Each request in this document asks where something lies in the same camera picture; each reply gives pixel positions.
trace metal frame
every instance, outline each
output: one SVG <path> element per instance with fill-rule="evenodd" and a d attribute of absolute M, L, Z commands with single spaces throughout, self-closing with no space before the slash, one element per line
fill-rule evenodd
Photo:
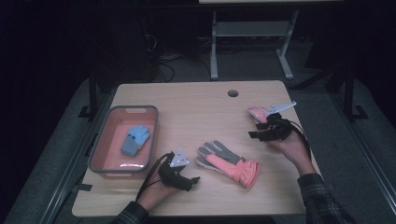
<path fill-rule="evenodd" d="M 78 146 L 76 147 L 70 162 L 65 167 L 62 178 L 56 189 L 53 191 L 50 202 L 39 223 L 53 223 L 55 221 L 57 214 L 62 208 L 62 204 L 67 200 L 68 192 L 73 190 L 73 175 L 77 171 L 78 161 L 80 158 L 84 157 L 84 154 L 87 152 L 87 148 L 92 146 L 92 139 L 96 136 L 96 133 L 103 122 L 103 120 L 99 118 L 103 118 L 106 115 L 112 100 L 112 97 L 104 94 L 100 102 L 98 102 L 102 106 L 100 106 L 96 111 L 94 119 L 90 118 L 90 121 L 87 123 L 87 127 L 78 142 Z"/>
<path fill-rule="evenodd" d="M 217 12 L 213 11 L 212 49 L 210 51 L 210 79 L 219 78 L 218 59 L 216 56 L 217 36 L 284 36 L 285 42 L 281 49 L 276 50 L 277 58 L 287 79 L 293 79 L 286 59 L 291 35 L 297 21 L 299 10 L 294 10 L 289 21 L 217 21 Z"/>

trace red tray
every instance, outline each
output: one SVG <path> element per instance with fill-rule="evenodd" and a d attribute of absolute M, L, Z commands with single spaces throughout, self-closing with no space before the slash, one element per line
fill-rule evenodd
<path fill-rule="evenodd" d="M 106 115 L 89 159 L 89 168 L 102 177 L 131 177 L 148 166 L 158 132 L 157 107 L 153 105 L 115 106 Z M 150 136 L 135 157 L 121 154 L 130 128 L 144 125 Z"/>

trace pink object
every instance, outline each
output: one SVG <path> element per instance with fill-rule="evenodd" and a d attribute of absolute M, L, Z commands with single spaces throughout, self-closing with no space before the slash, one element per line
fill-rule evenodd
<path fill-rule="evenodd" d="M 251 106 L 247 109 L 247 111 L 251 116 L 253 116 L 254 119 L 258 120 L 260 123 L 267 122 L 267 116 L 264 114 L 267 109 L 265 109 L 264 107 Z"/>
<path fill-rule="evenodd" d="M 159 112 L 153 105 L 116 106 L 105 118 L 89 159 L 89 168 L 102 177 L 144 178 L 151 156 L 154 154 Z M 152 133 L 135 157 L 122 155 L 121 147 L 128 131 L 144 125 Z"/>
<path fill-rule="evenodd" d="M 260 171 L 260 164 L 257 161 L 240 160 L 236 165 L 233 165 L 214 154 L 206 156 L 206 160 L 247 189 L 253 187 Z"/>

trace plaid sleeve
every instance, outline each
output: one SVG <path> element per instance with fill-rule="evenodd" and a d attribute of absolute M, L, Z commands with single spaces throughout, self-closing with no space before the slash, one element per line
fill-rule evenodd
<path fill-rule="evenodd" d="M 149 213 L 139 203 L 130 202 L 119 215 L 114 219 L 112 224 L 142 224 L 149 218 Z"/>
<path fill-rule="evenodd" d="M 306 208 L 306 223 L 355 223 L 344 208 L 335 201 L 318 174 L 303 175 L 298 180 Z"/>

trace black controller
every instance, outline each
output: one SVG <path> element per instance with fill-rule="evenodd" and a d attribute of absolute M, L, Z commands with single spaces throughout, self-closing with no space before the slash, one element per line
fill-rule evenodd
<path fill-rule="evenodd" d="M 297 132 L 303 140 L 304 146 L 311 159 L 311 149 L 306 140 L 303 129 L 295 122 L 288 119 L 282 119 L 279 113 L 271 114 L 267 117 L 266 123 L 256 124 L 257 132 L 248 132 L 251 138 L 258 138 L 262 142 L 285 140 L 289 137 L 291 131 Z"/>
<path fill-rule="evenodd" d="M 151 176 L 153 175 L 155 170 L 157 170 L 157 167 L 160 165 L 160 162 L 164 158 L 166 158 L 166 160 L 160 166 L 158 174 L 160 175 L 161 181 L 165 186 L 190 191 L 192 185 L 198 183 L 198 180 L 200 179 L 199 176 L 194 177 L 192 179 L 188 179 L 180 174 L 180 172 L 186 167 L 186 165 L 181 165 L 176 167 L 171 166 L 174 157 L 175 157 L 175 153 L 171 151 L 170 153 L 166 153 L 165 155 L 161 156 L 158 160 L 155 161 L 155 164 L 149 171 L 148 176 L 146 177 L 145 181 L 142 184 L 142 187 L 140 187 L 140 190 L 136 195 L 136 200 L 140 197 L 140 195 L 147 187 L 149 187 L 153 183 L 156 183 L 156 182 L 149 183 L 149 180 L 151 179 Z"/>

